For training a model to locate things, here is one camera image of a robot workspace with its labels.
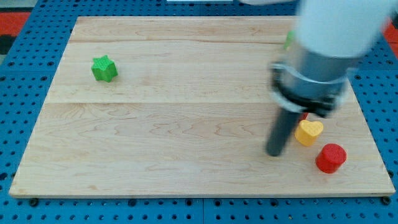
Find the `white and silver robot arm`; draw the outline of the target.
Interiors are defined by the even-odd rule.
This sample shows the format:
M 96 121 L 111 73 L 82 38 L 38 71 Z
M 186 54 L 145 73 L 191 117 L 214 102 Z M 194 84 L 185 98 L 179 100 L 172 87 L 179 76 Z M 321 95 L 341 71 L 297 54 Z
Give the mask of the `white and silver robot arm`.
M 280 116 L 326 117 L 342 104 L 348 74 L 377 41 L 395 0 L 306 0 L 288 51 L 271 65 Z

